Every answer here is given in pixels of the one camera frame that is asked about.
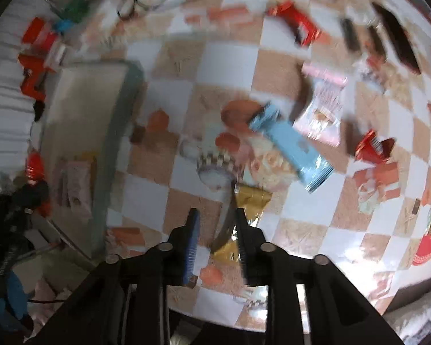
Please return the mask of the gold snack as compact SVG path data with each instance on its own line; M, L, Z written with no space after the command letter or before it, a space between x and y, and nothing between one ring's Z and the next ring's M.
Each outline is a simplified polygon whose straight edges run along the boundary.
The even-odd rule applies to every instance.
M231 265L240 261L238 225L256 227L271 199L270 191L241 183L233 185L225 220L211 244L214 260Z

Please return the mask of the light blue snack bar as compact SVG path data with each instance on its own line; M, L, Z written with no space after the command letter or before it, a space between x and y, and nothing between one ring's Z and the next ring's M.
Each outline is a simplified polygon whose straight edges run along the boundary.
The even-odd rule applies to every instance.
M334 167L293 125L280 115L280 110L267 103L249 121L249 129L261 133L279 150L295 168L304 188L314 192L334 172Z

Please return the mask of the pink crispy cranberry packet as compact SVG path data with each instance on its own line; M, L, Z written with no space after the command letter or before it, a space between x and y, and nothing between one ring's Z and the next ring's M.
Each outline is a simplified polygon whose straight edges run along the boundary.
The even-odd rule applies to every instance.
M348 78L309 62L302 65L301 72L311 82L311 99L293 127L309 139L337 147Z

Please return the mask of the red candy wrapper snack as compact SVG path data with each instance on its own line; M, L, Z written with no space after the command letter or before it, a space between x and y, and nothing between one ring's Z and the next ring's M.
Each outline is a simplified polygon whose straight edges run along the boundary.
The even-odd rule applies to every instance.
M369 130L355 149L355 160L365 161L372 164L387 164L391 152L395 146L396 139L389 138L380 140L375 130Z

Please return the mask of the red foil snack packet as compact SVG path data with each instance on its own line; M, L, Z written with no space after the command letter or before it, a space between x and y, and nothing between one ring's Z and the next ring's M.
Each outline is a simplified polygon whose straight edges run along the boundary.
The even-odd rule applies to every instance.
M266 15L286 23L294 33L296 43L301 47L309 47L322 34L322 30L298 9L292 0L285 0L267 8Z

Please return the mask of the black slipper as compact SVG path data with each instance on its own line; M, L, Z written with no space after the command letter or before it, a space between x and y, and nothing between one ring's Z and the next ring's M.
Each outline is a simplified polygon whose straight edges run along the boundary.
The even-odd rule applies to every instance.
M34 110L34 122L38 122L43 116L43 112L45 110L45 103L43 101L35 101L33 103Z

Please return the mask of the white cardboard box tray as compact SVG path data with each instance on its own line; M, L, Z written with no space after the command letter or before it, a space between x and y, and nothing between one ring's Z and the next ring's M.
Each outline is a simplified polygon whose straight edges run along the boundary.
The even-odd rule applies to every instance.
M143 79L127 61L74 63L60 71L44 111L50 219L87 258L103 250L117 154Z

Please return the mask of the patterned checkered tablecloth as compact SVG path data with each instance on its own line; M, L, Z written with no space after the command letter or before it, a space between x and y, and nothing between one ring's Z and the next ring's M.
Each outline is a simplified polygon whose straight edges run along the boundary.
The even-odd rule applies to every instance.
M139 256L201 213L193 289L170 306L261 330L230 199L267 241L328 256L379 312L418 276L431 213L431 19L410 0L104 0L84 57L141 66L100 244Z

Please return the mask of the red plastic bucket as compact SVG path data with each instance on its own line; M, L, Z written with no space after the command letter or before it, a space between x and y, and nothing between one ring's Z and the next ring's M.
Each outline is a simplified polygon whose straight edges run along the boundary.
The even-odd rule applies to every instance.
M22 44L29 45L36 51L49 52L59 37L50 21L36 16L23 34Z

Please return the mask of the blue plastic bowl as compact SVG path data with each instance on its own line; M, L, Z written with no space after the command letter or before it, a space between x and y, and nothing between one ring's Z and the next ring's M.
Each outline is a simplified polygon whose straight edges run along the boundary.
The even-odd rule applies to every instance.
M71 20L58 20L53 24L53 30L58 34L65 34L73 25L74 23Z

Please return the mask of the green plastic basket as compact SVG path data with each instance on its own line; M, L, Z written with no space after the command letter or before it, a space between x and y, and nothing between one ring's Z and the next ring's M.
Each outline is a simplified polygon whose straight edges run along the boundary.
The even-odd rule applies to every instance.
M87 0L71 0L62 10L61 17L73 23L81 23L88 15L90 3Z

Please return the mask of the dark brown snack bar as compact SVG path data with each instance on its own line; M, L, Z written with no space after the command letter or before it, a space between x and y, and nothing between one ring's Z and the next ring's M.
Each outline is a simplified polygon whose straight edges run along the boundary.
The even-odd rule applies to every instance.
M372 2L372 5L382 21L399 62L412 73L420 75L420 66L403 26L391 11L376 2Z

